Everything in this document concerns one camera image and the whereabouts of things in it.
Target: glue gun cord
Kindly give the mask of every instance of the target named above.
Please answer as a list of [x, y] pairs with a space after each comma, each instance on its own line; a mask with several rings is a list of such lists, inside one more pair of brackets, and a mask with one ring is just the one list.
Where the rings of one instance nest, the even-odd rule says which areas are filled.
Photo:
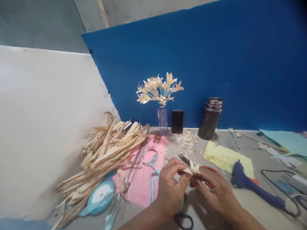
[[286, 207], [284, 208], [283, 211], [284, 211], [286, 214], [288, 214], [289, 216], [291, 216], [291, 217], [298, 217], [298, 216], [300, 216], [300, 215], [301, 215], [301, 210], [300, 210], [298, 204], [295, 202], [295, 200], [294, 200], [292, 197], [290, 197], [287, 193], [285, 193], [283, 190], [281, 190], [277, 185], [275, 185], [274, 182], [272, 182], [272, 181], [264, 174], [264, 172], [272, 172], [272, 173], [281, 173], [281, 172], [283, 172], [283, 173], [291, 173], [291, 174], [293, 174], [293, 175], [295, 175], [295, 173], [290, 172], [290, 171], [287, 171], [287, 170], [276, 170], [276, 171], [274, 171], [274, 170], [266, 170], [266, 169], [262, 169], [262, 170], [261, 170], [261, 174], [262, 174], [269, 182], [271, 182], [276, 188], [278, 188], [278, 189], [279, 189], [280, 191], [282, 191], [287, 197], [289, 197], [290, 200], [293, 201], [293, 203], [295, 204], [295, 206], [296, 206], [296, 208], [297, 208], [297, 213], [296, 213], [296, 214], [294, 214], [294, 213], [288, 211], [288, 210], [286, 209]]

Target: left hand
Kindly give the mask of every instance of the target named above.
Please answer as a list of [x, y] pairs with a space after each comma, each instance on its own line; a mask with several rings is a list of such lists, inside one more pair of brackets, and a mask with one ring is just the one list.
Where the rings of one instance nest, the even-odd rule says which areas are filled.
[[165, 218], [173, 217], [181, 205], [192, 175], [183, 173], [178, 183], [172, 178], [187, 167], [182, 161], [172, 158], [160, 172], [158, 195], [153, 205]]

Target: water bottle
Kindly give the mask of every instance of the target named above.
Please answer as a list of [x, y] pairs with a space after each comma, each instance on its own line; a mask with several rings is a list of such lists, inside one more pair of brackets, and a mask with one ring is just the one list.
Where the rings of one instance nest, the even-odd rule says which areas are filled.
[[223, 100], [217, 97], [211, 97], [206, 102], [201, 125], [198, 130], [198, 136], [203, 140], [211, 140], [218, 120], [220, 119], [223, 107]]

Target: white backdrop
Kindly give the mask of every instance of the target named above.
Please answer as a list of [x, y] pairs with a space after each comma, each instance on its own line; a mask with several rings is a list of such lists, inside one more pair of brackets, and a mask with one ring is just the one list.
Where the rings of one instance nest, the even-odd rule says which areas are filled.
[[118, 113], [90, 54], [0, 46], [0, 216], [45, 219], [93, 126]]

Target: glass vase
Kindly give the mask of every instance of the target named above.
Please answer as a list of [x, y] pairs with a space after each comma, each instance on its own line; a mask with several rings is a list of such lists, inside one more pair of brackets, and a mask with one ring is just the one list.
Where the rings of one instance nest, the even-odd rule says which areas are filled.
[[158, 121], [159, 121], [159, 132], [161, 136], [167, 135], [167, 108], [166, 106], [158, 106]]

